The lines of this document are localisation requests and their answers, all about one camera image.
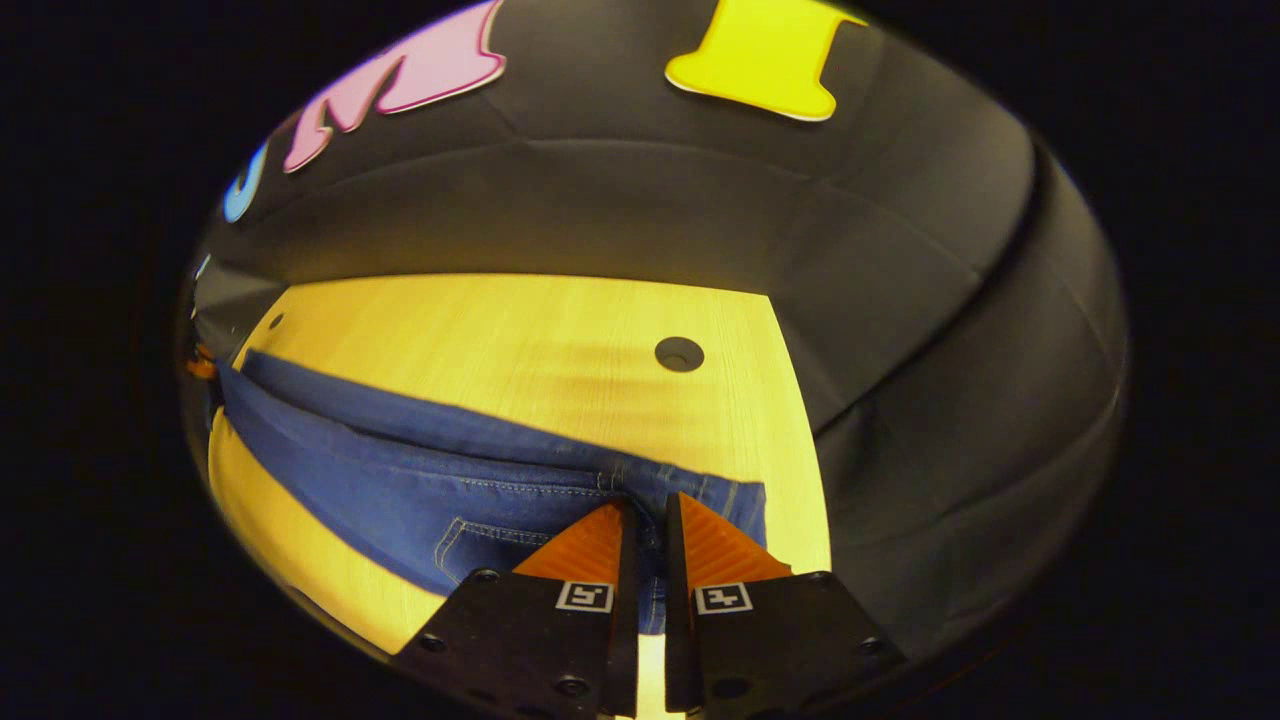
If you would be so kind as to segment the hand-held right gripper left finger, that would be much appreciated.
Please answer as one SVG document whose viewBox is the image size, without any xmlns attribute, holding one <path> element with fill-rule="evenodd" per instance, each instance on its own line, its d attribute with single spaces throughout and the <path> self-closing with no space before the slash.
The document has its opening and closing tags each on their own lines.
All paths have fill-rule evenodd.
<svg viewBox="0 0 1280 720">
<path fill-rule="evenodd" d="M 474 569 L 390 664 L 476 719 L 631 717 L 637 625 L 637 519 L 612 500 L 513 569 Z"/>
</svg>

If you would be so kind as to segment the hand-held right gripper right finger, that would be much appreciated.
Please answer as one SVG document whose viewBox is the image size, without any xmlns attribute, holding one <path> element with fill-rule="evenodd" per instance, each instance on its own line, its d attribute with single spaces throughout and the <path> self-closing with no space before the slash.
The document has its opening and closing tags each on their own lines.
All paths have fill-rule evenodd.
<svg viewBox="0 0 1280 720">
<path fill-rule="evenodd" d="M 823 719 L 906 665 L 831 571 L 794 571 L 698 501 L 668 497 L 666 707 Z"/>
</svg>

